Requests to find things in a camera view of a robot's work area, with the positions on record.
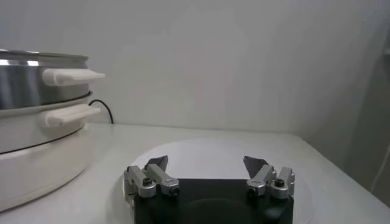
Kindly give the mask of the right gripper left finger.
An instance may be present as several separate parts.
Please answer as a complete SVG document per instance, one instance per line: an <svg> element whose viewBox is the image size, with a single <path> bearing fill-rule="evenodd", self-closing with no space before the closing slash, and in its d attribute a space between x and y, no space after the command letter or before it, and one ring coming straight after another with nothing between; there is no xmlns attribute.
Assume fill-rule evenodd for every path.
<svg viewBox="0 0 390 224"><path fill-rule="evenodd" d="M165 172L167 165L168 157L165 155L150 159L142 169L138 166L127 167L124 171L125 195L152 198L157 195L157 188L160 187L163 195L178 196L179 180Z"/></svg>

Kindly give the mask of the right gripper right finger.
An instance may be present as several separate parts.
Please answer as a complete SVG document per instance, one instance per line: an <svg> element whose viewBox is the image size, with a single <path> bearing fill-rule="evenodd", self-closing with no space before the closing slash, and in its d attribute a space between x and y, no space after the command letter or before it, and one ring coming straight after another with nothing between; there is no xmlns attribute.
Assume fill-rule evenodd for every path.
<svg viewBox="0 0 390 224"><path fill-rule="evenodd" d="M282 167L277 174L273 166L264 159L245 156L244 165L250 176L246 181L247 193L261 197L269 193L272 198L285 200L294 196L295 173L289 167Z"/></svg>

